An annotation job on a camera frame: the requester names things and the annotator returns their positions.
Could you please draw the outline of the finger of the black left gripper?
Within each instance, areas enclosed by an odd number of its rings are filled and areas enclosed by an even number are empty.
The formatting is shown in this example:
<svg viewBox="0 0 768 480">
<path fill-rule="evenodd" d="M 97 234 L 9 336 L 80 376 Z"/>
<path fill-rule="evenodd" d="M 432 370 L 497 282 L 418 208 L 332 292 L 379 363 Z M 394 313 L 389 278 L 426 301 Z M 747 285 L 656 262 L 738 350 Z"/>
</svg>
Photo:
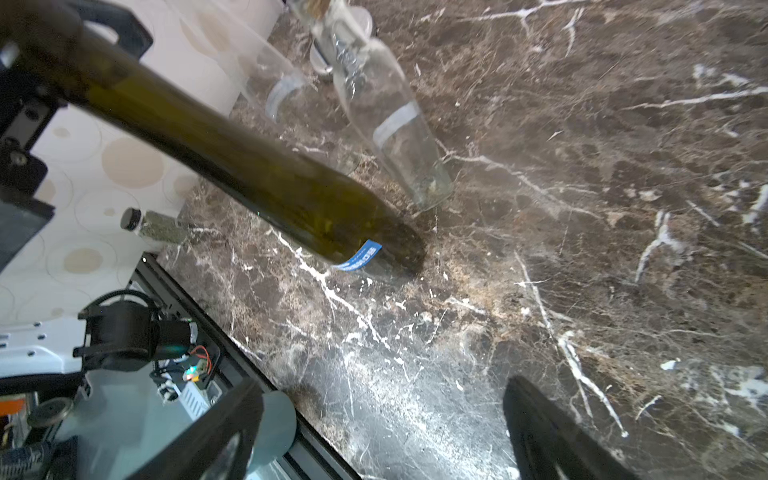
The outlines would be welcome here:
<svg viewBox="0 0 768 480">
<path fill-rule="evenodd" d="M 115 44 L 139 60 L 153 46 L 150 31 L 128 8 L 97 0 L 68 0 L 64 4 L 89 24 L 111 29 Z"/>
</svg>

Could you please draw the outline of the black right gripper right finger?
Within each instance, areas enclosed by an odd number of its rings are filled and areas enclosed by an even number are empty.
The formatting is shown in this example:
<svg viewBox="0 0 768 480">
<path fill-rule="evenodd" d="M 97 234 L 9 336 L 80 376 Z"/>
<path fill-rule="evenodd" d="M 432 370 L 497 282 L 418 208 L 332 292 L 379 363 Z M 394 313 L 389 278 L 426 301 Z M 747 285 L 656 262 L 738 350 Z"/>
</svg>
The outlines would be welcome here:
<svg viewBox="0 0 768 480">
<path fill-rule="evenodd" d="M 503 413 L 522 479 L 635 479 L 523 376 L 507 382 Z"/>
</svg>

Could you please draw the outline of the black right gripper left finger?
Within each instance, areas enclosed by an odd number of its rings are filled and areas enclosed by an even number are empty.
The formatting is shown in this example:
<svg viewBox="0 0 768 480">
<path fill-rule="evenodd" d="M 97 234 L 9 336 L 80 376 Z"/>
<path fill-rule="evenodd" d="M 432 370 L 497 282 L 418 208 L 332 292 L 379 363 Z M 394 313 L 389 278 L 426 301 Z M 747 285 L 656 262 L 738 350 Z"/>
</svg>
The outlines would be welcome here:
<svg viewBox="0 0 768 480">
<path fill-rule="evenodd" d="M 261 388 L 245 379 L 129 477 L 244 479 L 263 412 Z"/>
</svg>

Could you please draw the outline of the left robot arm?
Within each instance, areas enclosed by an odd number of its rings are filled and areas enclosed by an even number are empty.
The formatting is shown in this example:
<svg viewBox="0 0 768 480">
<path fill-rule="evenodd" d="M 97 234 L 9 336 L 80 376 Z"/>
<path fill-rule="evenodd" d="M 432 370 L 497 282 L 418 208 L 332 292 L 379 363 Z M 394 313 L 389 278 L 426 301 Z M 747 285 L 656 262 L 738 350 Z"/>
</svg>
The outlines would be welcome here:
<svg viewBox="0 0 768 480">
<path fill-rule="evenodd" d="M 109 146 L 114 122 L 87 110 L 85 93 L 140 60 L 153 37 L 128 8 L 107 1 L 6 1 L 1 5 L 1 391 L 57 388 L 81 378 L 89 353 L 80 311 L 111 288 L 125 242 L 87 229 L 114 226 L 106 209 L 137 205 L 112 182 L 79 190 L 64 170 Z"/>
</svg>

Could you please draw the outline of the dark green wine bottle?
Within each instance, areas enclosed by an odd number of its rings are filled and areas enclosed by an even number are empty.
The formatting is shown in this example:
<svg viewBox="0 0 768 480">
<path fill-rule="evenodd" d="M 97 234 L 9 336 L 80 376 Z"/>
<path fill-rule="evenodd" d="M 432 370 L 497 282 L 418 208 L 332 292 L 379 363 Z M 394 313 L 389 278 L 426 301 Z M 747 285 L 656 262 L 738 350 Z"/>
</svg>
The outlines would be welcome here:
<svg viewBox="0 0 768 480">
<path fill-rule="evenodd" d="M 13 67 L 179 160 L 334 268 L 392 284 L 420 273 L 423 240 L 373 192 L 188 96 L 64 2 L 2 3 Z"/>
</svg>

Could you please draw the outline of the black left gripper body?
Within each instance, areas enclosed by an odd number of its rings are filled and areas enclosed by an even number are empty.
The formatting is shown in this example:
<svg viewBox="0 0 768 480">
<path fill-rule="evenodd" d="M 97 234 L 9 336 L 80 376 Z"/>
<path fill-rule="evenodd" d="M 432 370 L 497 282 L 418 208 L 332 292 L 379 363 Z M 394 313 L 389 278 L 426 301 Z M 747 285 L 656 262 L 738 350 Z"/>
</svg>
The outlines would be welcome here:
<svg viewBox="0 0 768 480">
<path fill-rule="evenodd" d="M 55 207 L 35 198 L 49 168 L 32 150 L 65 104 L 38 76 L 1 59 L 1 267 L 52 220 Z"/>
</svg>

